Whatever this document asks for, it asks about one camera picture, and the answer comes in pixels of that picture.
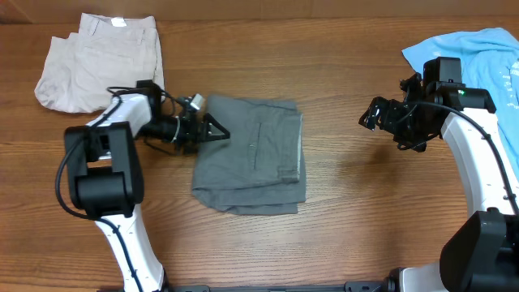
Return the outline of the grey shorts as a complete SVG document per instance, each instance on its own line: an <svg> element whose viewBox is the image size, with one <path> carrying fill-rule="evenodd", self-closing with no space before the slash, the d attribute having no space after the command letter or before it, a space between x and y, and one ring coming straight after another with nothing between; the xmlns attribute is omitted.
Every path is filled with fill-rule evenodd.
<svg viewBox="0 0 519 292"><path fill-rule="evenodd" d="M230 138L201 144L192 195L221 212L295 214L307 187L296 103L212 95L207 110Z"/></svg>

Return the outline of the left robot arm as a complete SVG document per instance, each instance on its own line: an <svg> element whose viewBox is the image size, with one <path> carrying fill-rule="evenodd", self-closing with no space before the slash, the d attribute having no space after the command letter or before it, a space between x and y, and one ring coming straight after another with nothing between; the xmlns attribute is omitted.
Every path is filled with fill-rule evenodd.
<svg viewBox="0 0 519 292"><path fill-rule="evenodd" d="M230 133L211 114L198 115L204 103L199 94L174 98L150 79L107 90L112 100L98 118L65 130L55 193L67 213L94 221L103 232L122 273L122 290L171 291L144 225L144 176L135 140L193 149L227 140Z"/></svg>

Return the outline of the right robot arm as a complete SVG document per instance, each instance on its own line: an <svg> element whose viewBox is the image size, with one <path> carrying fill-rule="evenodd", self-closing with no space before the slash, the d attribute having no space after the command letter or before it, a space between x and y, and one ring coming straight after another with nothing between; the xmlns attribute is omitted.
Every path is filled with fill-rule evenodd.
<svg viewBox="0 0 519 292"><path fill-rule="evenodd" d="M401 151L447 143L461 177L468 219L433 264L395 268L380 291L516 291L518 181L498 133L491 94L461 80L458 58L426 62L400 82L403 101L375 97L360 125L393 136Z"/></svg>

